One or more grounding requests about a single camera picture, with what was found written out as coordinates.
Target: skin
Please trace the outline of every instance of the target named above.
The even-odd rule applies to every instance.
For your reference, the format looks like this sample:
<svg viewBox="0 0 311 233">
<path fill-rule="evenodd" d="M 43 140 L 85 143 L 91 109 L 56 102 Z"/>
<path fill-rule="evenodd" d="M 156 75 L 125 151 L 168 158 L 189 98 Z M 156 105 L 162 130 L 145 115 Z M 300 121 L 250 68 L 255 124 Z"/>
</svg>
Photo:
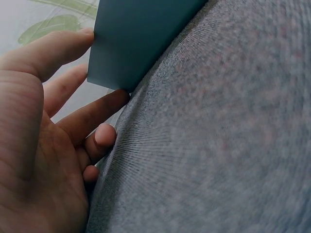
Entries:
<svg viewBox="0 0 311 233">
<path fill-rule="evenodd" d="M 2 233 L 85 229 L 86 186 L 96 182 L 99 171 L 94 164 L 116 140 L 115 129 L 102 122 L 121 109 L 129 95 L 117 90 L 54 124 L 50 118 L 85 80 L 87 67 L 43 83 L 81 57 L 93 40 L 90 29 L 53 32 L 0 58 Z"/>
</svg>

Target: blue card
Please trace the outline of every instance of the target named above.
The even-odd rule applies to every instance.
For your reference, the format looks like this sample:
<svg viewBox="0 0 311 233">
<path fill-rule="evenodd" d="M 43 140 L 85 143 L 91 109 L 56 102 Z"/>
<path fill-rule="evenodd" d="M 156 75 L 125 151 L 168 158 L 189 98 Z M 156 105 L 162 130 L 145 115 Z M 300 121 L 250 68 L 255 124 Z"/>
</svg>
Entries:
<svg viewBox="0 0 311 233">
<path fill-rule="evenodd" d="M 132 92 L 207 0 L 101 0 L 88 82 Z"/>
</svg>

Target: gray upholstery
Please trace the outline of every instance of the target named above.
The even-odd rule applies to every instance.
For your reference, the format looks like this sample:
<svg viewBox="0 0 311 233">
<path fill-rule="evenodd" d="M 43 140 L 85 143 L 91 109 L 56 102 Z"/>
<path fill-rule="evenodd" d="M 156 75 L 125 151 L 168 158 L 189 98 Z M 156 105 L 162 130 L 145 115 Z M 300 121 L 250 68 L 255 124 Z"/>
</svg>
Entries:
<svg viewBox="0 0 311 233">
<path fill-rule="evenodd" d="M 211 0 L 143 79 L 88 233 L 311 232 L 311 2 Z"/>
</svg>

